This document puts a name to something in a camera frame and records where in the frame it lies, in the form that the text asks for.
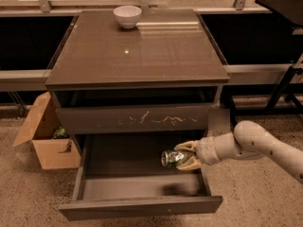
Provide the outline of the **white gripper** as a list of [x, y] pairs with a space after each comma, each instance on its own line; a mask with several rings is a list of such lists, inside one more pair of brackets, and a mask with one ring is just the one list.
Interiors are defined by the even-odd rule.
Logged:
[[186, 162], [180, 164], [177, 168], [179, 170], [195, 170], [206, 165], [215, 165], [221, 161], [216, 149], [213, 137], [204, 137], [197, 144], [196, 141], [186, 141], [174, 147], [175, 150], [185, 150], [195, 152], [196, 156], [190, 157]]

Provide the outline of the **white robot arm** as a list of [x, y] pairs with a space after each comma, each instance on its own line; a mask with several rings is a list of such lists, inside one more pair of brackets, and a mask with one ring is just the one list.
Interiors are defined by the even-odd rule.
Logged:
[[303, 151], [276, 139], [261, 125], [252, 121], [239, 122], [232, 132], [201, 140], [187, 141], [174, 147], [193, 153], [179, 170], [212, 166], [224, 160], [253, 160], [266, 156], [298, 182], [303, 183]]

